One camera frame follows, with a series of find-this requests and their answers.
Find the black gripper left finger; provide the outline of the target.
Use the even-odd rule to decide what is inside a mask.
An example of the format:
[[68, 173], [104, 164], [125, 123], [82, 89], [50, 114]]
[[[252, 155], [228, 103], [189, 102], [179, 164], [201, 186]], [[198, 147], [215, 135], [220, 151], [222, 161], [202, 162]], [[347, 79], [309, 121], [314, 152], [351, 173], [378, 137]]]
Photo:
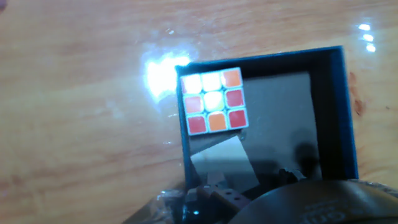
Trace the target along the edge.
[[205, 182], [186, 195], [186, 203], [199, 214], [237, 214], [251, 203], [251, 200], [234, 189], [228, 188], [222, 172], [209, 172]]

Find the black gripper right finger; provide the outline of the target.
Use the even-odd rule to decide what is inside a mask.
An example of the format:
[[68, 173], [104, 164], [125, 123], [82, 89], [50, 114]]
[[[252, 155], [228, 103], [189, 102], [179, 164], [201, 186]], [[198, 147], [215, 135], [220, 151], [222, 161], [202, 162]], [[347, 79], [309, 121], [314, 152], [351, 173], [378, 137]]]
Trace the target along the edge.
[[281, 184], [294, 184], [307, 178], [297, 169], [283, 168], [279, 170]]

